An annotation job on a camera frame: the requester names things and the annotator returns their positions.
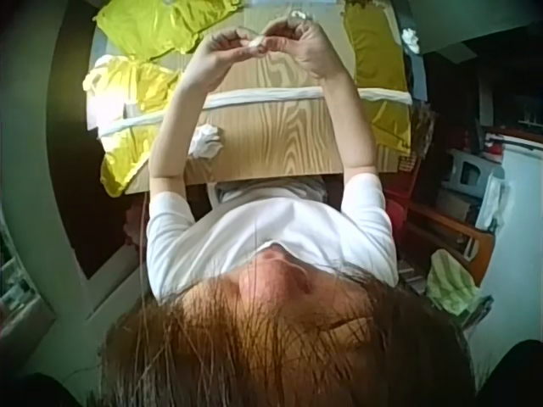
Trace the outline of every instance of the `nose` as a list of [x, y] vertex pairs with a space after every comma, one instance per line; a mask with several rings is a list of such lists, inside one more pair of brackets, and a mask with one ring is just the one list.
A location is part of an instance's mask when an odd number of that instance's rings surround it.
[[307, 272], [280, 246], [259, 252], [241, 272], [239, 295], [245, 304], [281, 305], [310, 292]]

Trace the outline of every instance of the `woman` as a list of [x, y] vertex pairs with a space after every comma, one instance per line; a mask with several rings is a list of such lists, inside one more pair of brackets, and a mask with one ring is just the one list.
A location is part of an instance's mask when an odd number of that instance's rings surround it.
[[[279, 19], [262, 34], [258, 47], [244, 28], [205, 38], [166, 112], [149, 160], [158, 302], [110, 334], [103, 402], [470, 404], [456, 328], [396, 286], [375, 142], [353, 81], [318, 24]], [[344, 166], [341, 212], [322, 202], [318, 179], [278, 179], [220, 185], [219, 205], [195, 223], [183, 171], [205, 98], [233, 64], [271, 52], [322, 86]]]

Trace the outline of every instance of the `hand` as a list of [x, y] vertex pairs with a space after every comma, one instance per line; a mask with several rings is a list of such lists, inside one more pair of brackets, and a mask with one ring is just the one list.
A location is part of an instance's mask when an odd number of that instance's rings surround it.
[[345, 71], [326, 33], [313, 21], [283, 17], [271, 21], [262, 34], [267, 50], [287, 53], [318, 79]]
[[266, 53], [263, 46], [249, 47], [257, 34], [243, 27], [231, 27], [209, 34], [199, 44], [182, 74], [183, 86], [214, 91], [233, 64]]

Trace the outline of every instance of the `window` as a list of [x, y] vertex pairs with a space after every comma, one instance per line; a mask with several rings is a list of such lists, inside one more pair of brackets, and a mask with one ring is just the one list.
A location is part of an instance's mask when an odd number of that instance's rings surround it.
[[0, 209], [0, 326], [6, 326], [35, 297]]

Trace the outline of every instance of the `brown hair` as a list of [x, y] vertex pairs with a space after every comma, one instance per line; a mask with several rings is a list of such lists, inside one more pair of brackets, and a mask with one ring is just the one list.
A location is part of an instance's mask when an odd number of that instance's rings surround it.
[[[109, 334], [93, 404], [470, 405], [472, 366], [449, 318], [404, 288], [370, 276], [358, 283], [371, 315], [348, 350], [258, 312], [240, 326], [219, 298], [198, 317], [184, 315], [176, 298], [148, 301]], [[286, 360], [293, 340], [302, 350]]]

